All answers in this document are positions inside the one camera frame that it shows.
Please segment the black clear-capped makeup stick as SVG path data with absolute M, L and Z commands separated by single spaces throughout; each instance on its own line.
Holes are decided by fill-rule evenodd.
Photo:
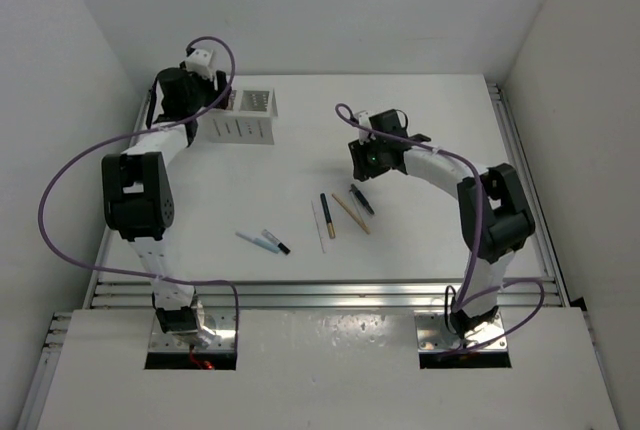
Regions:
M 367 200 L 367 198 L 362 193 L 362 191 L 355 184 L 350 185 L 350 190 L 351 190 L 351 193 L 354 195 L 356 201 L 366 211 L 366 213 L 370 216 L 374 216 L 375 211 L 371 206 L 371 204 L 369 203 L 369 201 Z

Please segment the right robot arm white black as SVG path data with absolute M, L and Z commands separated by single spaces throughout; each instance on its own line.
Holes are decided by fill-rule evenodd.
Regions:
M 507 268 L 535 232 L 514 167 L 474 164 L 425 135 L 409 135 L 409 119 L 401 110 L 355 113 L 338 104 L 335 111 L 358 130 L 358 138 L 348 144 L 355 180 L 365 182 L 395 170 L 454 198 L 469 260 L 455 296 L 446 298 L 445 321 L 463 338 L 493 320 Z

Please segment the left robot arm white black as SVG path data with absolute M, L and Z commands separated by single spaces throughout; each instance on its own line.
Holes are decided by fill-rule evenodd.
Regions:
M 143 135 L 101 161 L 107 226 L 129 243 L 152 280 L 152 305 L 165 334 L 182 340 L 204 335 L 205 314 L 194 286 L 175 281 L 166 244 L 175 217 L 169 163 L 194 142 L 196 114 L 228 104 L 220 70 L 189 70 L 186 63 L 160 71 L 149 90 Z

